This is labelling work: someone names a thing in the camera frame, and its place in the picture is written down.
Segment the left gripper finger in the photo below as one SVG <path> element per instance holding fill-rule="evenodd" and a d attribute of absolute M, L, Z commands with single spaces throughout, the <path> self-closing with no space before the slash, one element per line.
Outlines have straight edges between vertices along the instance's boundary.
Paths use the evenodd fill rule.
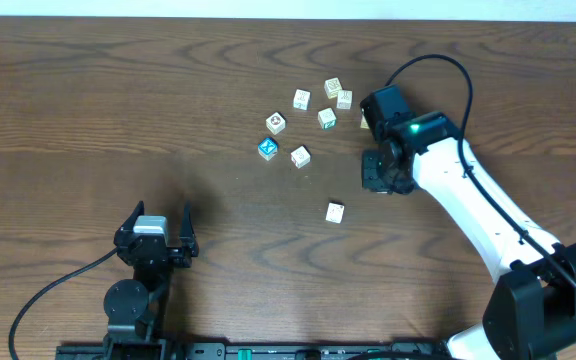
<path fill-rule="evenodd" d="M 120 233 L 132 233 L 137 219 L 144 214 L 144 202 L 139 201 L 130 216 L 120 226 Z"/>
<path fill-rule="evenodd" d="M 179 240 L 184 247 L 189 249 L 196 248 L 196 235 L 192 225 L 191 219 L 191 204 L 184 205 L 183 217 L 180 227 Z"/>

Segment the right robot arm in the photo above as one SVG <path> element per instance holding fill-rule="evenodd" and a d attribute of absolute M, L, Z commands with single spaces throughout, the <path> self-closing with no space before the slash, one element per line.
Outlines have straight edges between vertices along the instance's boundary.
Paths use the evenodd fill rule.
<path fill-rule="evenodd" d="M 481 322 L 445 340 L 457 359 L 552 359 L 576 344 L 576 243 L 532 221 L 487 174 L 443 113 L 416 115 L 396 86 L 360 103 L 378 145 L 362 186 L 426 191 L 477 250 L 495 284 Z"/>

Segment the wooden block yellow side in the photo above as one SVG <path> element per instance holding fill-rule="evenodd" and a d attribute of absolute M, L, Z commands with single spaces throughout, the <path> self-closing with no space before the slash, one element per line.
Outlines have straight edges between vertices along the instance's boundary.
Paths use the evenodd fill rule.
<path fill-rule="evenodd" d="M 365 119 L 365 116 L 363 116 L 363 115 L 362 115 L 361 122 L 360 122 L 360 128 L 369 129 L 368 123 Z"/>

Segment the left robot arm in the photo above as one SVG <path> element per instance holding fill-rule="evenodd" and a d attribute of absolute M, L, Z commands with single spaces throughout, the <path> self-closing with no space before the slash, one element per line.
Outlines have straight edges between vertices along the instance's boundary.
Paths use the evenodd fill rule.
<path fill-rule="evenodd" d="M 112 285 L 104 297 L 108 317 L 104 359 L 183 359 L 185 346 L 163 335 L 163 320 L 174 270 L 189 268 L 199 255 L 191 206 L 182 214 L 178 246 L 169 244 L 167 218 L 145 213 L 138 203 L 117 229 L 117 256 L 133 277 Z"/>

